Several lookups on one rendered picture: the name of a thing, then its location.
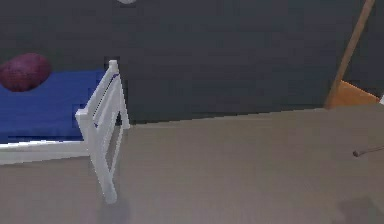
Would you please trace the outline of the thin grey rod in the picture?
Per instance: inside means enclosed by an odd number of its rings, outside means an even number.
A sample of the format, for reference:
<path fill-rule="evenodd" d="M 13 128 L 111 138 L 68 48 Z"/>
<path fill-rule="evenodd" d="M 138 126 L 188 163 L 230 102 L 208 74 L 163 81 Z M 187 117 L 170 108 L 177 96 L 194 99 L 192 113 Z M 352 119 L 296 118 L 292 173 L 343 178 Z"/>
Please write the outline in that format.
<path fill-rule="evenodd" d="M 384 150 L 384 146 L 370 148 L 370 149 L 364 149 L 364 150 L 355 150 L 352 152 L 352 155 L 354 157 L 358 158 L 358 157 L 363 156 L 364 154 L 377 152 L 377 151 L 381 151 L 381 150 Z"/>

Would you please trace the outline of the dark red pillow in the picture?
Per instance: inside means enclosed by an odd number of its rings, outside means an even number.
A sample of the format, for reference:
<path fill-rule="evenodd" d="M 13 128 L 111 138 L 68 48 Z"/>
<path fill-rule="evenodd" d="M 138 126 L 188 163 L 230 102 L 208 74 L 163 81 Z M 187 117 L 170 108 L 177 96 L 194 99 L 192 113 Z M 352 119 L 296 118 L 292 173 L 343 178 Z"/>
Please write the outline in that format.
<path fill-rule="evenodd" d="M 11 92 L 39 87 L 52 72 L 50 61 L 37 53 L 25 53 L 0 65 L 0 84 Z"/>

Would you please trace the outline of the white bed with blue mattress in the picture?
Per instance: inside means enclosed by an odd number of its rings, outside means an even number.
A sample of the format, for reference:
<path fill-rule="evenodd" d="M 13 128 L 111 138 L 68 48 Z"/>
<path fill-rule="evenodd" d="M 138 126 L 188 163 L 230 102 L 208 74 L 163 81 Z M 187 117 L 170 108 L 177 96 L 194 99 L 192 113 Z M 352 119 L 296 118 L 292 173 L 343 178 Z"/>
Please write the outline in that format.
<path fill-rule="evenodd" d="M 0 87 L 0 166 L 87 156 L 105 201 L 117 200 L 115 130 L 130 128 L 116 60 L 107 70 L 59 72 L 29 92 Z"/>

